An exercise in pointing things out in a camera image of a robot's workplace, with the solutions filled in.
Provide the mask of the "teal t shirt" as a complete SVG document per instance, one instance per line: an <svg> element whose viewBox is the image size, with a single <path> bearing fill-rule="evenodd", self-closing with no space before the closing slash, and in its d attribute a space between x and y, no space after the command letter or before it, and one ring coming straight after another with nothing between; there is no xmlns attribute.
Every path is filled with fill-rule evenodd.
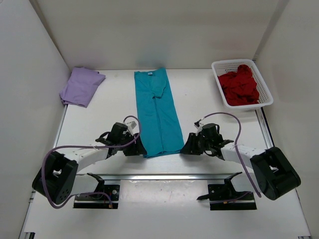
<svg viewBox="0 0 319 239"><path fill-rule="evenodd" d="M184 141L166 69L137 71L134 80L144 157L179 153Z"/></svg>

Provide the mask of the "red t shirt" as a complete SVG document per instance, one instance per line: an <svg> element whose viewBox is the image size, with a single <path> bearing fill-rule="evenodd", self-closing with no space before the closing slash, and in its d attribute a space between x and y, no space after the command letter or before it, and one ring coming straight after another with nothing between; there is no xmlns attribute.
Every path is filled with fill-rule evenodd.
<svg viewBox="0 0 319 239"><path fill-rule="evenodd" d="M259 92L249 66L240 65L236 72L228 72L218 77L223 94L230 106L257 104Z"/></svg>

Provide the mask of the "purple t shirt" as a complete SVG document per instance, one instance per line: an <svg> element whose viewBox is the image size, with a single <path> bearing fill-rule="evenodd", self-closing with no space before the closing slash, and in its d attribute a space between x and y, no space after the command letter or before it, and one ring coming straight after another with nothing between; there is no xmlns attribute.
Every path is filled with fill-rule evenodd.
<svg viewBox="0 0 319 239"><path fill-rule="evenodd" d="M87 108L105 78L97 71L74 67L67 84L59 93L62 104Z"/></svg>

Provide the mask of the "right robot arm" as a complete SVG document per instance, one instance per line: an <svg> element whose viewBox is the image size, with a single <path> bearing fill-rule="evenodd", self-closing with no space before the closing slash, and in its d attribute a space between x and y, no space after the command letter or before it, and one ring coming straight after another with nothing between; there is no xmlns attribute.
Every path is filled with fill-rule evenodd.
<svg viewBox="0 0 319 239"><path fill-rule="evenodd" d="M301 185L296 170L278 147L257 149L237 145L233 140L223 139L217 124L194 125L197 132L189 134L181 154L206 154L251 168L253 173L248 179L252 179L258 192L273 201Z"/></svg>

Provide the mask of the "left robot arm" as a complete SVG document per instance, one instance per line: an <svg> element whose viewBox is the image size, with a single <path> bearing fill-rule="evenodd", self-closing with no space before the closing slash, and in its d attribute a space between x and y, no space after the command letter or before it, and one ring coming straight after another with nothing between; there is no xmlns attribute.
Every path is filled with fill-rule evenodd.
<svg viewBox="0 0 319 239"><path fill-rule="evenodd" d="M94 173L80 175L79 171L119 151L125 156L146 155L140 133L134 133L139 125L137 119L117 122L90 145L65 145L50 150L33 180L33 190L45 196L55 209L62 208L75 196L107 198L112 208L112 199L104 190L102 177Z"/></svg>

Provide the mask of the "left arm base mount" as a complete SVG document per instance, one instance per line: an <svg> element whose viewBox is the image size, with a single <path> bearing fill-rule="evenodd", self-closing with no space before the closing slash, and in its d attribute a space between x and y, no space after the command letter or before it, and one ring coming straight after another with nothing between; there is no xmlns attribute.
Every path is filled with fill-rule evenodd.
<svg viewBox="0 0 319 239"><path fill-rule="evenodd" d="M107 180L93 173L77 175L71 194L75 209L117 209L120 181Z"/></svg>

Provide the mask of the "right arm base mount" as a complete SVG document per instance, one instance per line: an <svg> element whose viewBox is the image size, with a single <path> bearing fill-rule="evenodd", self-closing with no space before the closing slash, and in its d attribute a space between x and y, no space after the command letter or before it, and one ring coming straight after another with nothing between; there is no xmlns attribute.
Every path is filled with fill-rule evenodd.
<svg viewBox="0 0 319 239"><path fill-rule="evenodd" d="M253 192L236 191L231 180L242 172L236 172L224 179L223 184L208 184L208 194L201 195L198 201L209 201L211 211L256 210Z"/></svg>

